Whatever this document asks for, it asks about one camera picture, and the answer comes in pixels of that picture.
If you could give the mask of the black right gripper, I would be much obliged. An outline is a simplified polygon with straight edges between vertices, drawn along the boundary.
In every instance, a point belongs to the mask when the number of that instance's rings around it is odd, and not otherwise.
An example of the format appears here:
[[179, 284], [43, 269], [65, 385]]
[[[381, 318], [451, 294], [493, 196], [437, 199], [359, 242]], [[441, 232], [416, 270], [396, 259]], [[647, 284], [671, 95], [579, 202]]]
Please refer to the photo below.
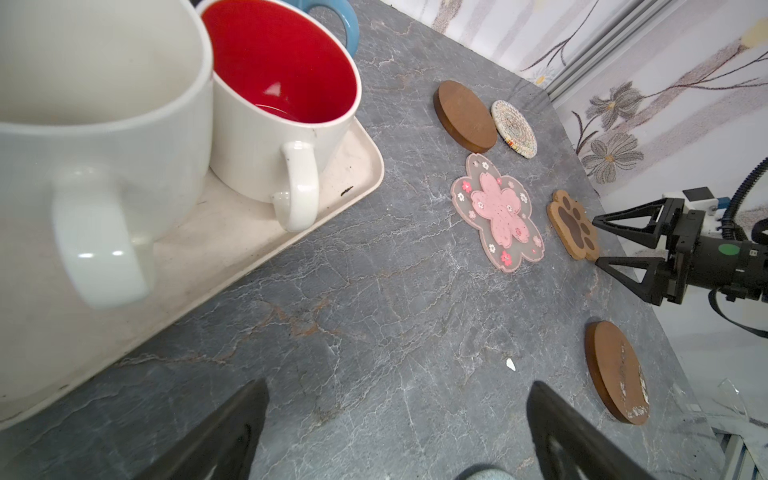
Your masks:
[[767, 247], [705, 236], [705, 214], [683, 209], [683, 199], [662, 198], [595, 216], [596, 228], [648, 248], [656, 248], [661, 237], [669, 235], [667, 262], [662, 257], [599, 257], [595, 266], [655, 306], [664, 298], [680, 303], [689, 286], [719, 291], [729, 301], [765, 302]]

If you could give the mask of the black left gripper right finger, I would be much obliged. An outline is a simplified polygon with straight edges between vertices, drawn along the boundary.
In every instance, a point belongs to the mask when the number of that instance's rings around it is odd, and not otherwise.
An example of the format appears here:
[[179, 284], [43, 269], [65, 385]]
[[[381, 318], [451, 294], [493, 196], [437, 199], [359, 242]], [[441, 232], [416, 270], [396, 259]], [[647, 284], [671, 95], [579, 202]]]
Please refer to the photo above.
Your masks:
[[526, 414], [545, 479], [651, 477], [546, 383], [532, 384]]

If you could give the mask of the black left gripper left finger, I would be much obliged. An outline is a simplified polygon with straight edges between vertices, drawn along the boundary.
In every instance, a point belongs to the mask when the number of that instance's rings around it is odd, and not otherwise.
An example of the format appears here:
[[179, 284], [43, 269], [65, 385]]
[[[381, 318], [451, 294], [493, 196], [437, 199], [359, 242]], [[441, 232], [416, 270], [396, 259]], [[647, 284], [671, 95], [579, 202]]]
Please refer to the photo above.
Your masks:
[[265, 379], [245, 384], [139, 479], [247, 479], [266, 420]]

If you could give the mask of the glossy brown round coaster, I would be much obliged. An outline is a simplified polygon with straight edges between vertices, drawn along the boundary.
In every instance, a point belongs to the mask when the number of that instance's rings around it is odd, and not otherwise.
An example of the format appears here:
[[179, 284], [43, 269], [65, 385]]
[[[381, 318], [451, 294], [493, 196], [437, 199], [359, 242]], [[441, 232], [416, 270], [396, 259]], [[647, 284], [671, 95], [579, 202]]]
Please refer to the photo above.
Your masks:
[[608, 411], [620, 422], [645, 424], [650, 416], [645, 377], [624, 333], [609, 321], [589, 323], [585, 354], [595, 389]]

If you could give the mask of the cork paw print coaster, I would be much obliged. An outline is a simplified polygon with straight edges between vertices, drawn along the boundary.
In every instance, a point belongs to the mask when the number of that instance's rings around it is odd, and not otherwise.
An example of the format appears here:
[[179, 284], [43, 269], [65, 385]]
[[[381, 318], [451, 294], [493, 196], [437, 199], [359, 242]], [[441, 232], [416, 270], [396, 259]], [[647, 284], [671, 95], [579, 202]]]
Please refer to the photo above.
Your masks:
[[583, 206], [565, 190], [552, 194], [547, 215], [566, 251], [574, 260], [596, 261], [600, 256], [598, 232]]

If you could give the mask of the pink flower silicone coaster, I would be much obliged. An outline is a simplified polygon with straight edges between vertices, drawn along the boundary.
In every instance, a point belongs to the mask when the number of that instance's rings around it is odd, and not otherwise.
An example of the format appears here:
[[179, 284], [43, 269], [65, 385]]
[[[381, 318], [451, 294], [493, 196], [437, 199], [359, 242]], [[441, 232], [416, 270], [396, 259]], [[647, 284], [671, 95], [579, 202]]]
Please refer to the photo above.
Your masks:
[[537, 263], [545, 254], [543, 236], [532, 220], [531, 199], [514, 177], [503, 175], [484, 155], [472, 153], [466, 174], [457, 178], [450, 193], [460, 217], [478, 231], [488, 260], [505, 273], [527, 261]]

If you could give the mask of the multicolour woven round coaster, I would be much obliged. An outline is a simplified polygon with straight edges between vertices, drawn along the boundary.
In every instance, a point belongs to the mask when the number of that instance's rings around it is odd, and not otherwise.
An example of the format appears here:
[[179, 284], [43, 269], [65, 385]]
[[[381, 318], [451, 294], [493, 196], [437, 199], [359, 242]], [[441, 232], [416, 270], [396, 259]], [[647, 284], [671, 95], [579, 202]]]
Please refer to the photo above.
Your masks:
[[527, 159], [537, 154], [534, 132], [519, 110], [507, 101], [496, 100], [490, 112], [498, 133], [510, 148]]

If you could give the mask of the dark brown round wooden coaster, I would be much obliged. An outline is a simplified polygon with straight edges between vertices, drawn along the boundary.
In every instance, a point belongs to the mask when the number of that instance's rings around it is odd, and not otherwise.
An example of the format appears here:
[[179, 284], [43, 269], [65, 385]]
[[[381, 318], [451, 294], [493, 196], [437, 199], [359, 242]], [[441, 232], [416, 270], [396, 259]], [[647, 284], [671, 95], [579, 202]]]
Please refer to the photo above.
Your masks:
[[463, 148], [485, 153], [496, 144], [497, 131], [490, 111], [468, 87], [453, 80], [443, 81], [433, 101], [442, 126]]

